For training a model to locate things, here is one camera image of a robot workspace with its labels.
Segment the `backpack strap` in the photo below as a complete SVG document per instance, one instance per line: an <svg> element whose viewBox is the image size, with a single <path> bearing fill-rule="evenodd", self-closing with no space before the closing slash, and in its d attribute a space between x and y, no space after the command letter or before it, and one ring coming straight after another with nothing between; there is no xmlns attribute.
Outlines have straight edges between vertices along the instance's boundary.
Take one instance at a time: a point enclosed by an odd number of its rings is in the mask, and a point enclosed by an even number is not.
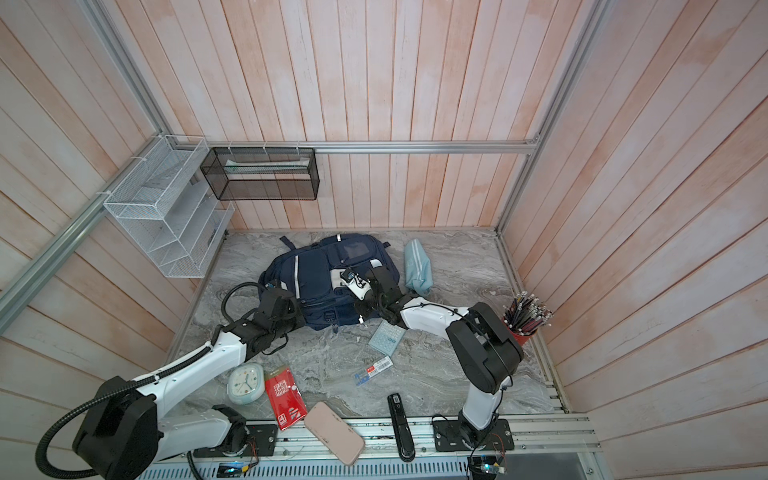
<svg viewBox="0 0 768 480"><path fill-rule="evenodd" d="M291 249L291 250L295 250L296 249L296 245L294 245L292 241L288 240L288 237L286 237L285 235L283 235L280 238L280 241L285 243L286 247L288 247L289 249Z"/></svg>

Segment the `marble floor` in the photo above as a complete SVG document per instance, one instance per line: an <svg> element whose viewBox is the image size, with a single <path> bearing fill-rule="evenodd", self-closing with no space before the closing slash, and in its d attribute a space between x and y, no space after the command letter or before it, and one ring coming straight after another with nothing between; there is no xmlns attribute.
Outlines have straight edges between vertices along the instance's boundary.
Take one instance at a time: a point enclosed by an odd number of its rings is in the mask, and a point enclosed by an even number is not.
<svg viewBox="0 0 768 480"><path fill-rule="evenodd" d="M302 247L335 232L291 232L287 236ZM272 259L287 251L281 233L234 233L225 239L214 271L200 303L180 339L177 357L197 348L210 338L214 325L224 323L220 303L234 285L256 281ZM435 286L428 300L454 306L471 306L478 301L497 313L511 302L512 290L502 267L495 233L488 230L377 231L382 242L390 242L389 255L404 275L403 250L413 238L421 240L432 261ZM258 305L256 290L243 289L232 297L228 311L239 316ZM406 413L430 416L456 415L464 404L469 381L448 340L430 333L409 330L392 355L394 366L362 386L355 386L353 374L383 355L368 341L380 319L362 325L341 326L316 332L309 327L290 334L288 346L273 356L259 354L251 362L263 364L269 372L290 366L307 408L324 401L343 418L389 416L386 397L400 392ZM507 390L500 413L549 413L553 411L533 348L525 345L525 359L518 367L514 385ZM227 398L228 372L219 375L174 408L173 415L209 409L217 403L232 405ZM247 419L274 418L269 399L261 396L244 406L233 406Z"/></svg>

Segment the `black mesh basket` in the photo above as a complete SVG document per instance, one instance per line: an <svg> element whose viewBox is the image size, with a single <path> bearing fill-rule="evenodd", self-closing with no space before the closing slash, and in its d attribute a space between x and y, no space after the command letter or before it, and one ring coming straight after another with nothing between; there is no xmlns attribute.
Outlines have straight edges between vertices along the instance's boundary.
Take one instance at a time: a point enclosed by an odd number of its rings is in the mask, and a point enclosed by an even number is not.
<svg viewBox="0 0 768 480"><path fill-rule="evenodd" d="M312 148L215 147L203 171L219 200L316 200Z"/></svg>

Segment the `white wire shelf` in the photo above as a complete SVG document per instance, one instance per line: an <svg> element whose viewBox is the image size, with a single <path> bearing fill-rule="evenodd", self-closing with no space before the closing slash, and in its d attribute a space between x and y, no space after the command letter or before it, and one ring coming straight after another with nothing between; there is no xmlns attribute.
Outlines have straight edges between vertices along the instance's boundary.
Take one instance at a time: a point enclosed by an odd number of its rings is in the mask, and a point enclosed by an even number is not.
<svg viewBox="0 0 768 480"><path fill-rule="evenodd" d="M162 137L104 205L165 276L201 278L234 204L217 210L208 183L190 182L208 152L204 139L188 150L172 145Z"/></svg>
<svg viewBox="0 0 768 480"><path fill-rule="evenodd" d="M234 211L231 202L226 210L213 210L189 255L161 266L163 274L168 277L203 278Z"/></svg>
<svg viewBox="0 0 768 480"><path fill-rule="evenodd" d="M208 153L204 138L192 150L174 149L162 137L110 193L104 206L115 218L162 220Z"/></svg>

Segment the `white clock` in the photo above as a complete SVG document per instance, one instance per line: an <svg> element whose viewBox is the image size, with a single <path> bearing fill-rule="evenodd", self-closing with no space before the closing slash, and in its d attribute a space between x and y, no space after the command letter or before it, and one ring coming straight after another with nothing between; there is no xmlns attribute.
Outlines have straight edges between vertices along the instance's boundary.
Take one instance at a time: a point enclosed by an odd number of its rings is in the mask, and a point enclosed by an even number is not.
<svg viewBox="0 0 768 480"><path fill-rule="evenodd" d="M246 363L230 374L227 395L232 403L245 405L264 393L264 368L259 363Z"/></svg>

